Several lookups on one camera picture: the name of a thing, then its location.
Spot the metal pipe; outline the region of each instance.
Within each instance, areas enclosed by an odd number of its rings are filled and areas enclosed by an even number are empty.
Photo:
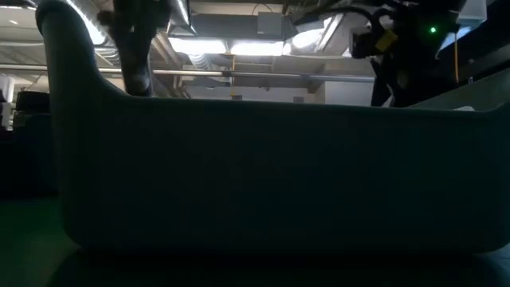
[[[45,65],[12,65],[0,64],[0,70],[8,71],[26,71],[26,72],[44,72]],[[118,74],[119,68],[99,68],[100,73]],[[352,75],[320,75],[307,73],[263,73],[263,72],[244,72],[244,71],[201,71],[184,69],[156,69],[152,71],[156,75],[175,75],[175,76],[199,76],[199,77],[265,77],[294,79],[304,81],[340,81],[355,83],[371,83],[374,77],[371,76],[352,76]]]
[[[0,41],[0,46],[5,47],[34,47],[42,46],[45,43],[41,42],[23,42],[23,41]]]

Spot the ceiling light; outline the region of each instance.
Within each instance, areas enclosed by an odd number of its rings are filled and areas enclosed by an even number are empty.
[[[35,7],[31,7],[31,6],[0,6],[0,9],[16,9],[16,10],[20,10],[20,9],[28,9],[28,10],[36,10]]]
[[[345,50],[345,52],[343,52],[342,57],[352,57],[351,51],[349,50],[349,48],[347,48]]]
[[[88,20],[88,18],[83,14],[83,12],[81,12],[80,9],[78,9],[72,0],[66,0],[66,2],[78,13],[78,15],[80,15],[81,20],[83,20],[85,26],[87,27],[88,34],[90,34],[90,38],[92,39],[92,43],[94,45],[103,44],[106,40],[106,36],[104,36],[104,34],[101,33],[90,20]]]
[[[204,53],[226,53],[226,47],[222,40],[203,39],[179,39],[168,38],[175,52],[188,55],[199,55]]]
[[[323,32],[324,29],[313,29],[303,33],[298,33],[292,39],[292,43],[298,49],[307,47],[316,43],[320,39],[320,35],[322,35]]]
[[[324,23],[324,28],[326,29],[329,25],[329,23],[333,20],[333,17],[329,17],[327,19],[324,19],[323,23]]]
[[[284,55],[290,55],[291,52],[292,52],[292,47],[289,43],[285,44],[283,50],[281,51],[281,53]]]
[[[242,56],[281,56],[284,42],[242,42],[235,44],[230,52]]]

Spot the white panel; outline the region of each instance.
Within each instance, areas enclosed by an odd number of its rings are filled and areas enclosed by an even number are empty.
[[[485,20],[487,20],[487,2],[485,0],[468,0],[459,15],[458,23],[476,27]]]
[[[0,90],[2,90],[2,96],[7,103],[13,101],[15,84],[16,80],[13,77],[0,76]]]
[[[326,82],[326,104],[370,106],[372,83]]]

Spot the yellow tag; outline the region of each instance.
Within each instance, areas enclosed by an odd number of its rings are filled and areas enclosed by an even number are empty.
[[[384,33],[384,35],[377,41],[377,44],[375,44],[375,48],[377,48],[379,51],[384,52],[388,48],[390,48],[390,45],[393,44],[393,42],[398,40],[398,36],[396,33],[393,33],[392,30],[388,29]]]

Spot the table surface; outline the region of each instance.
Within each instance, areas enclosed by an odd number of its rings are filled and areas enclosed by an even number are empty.
[[[329,257],[89,253],[57,200],[0,202],[0,286],[510,286],[510,246],[475,256]]]

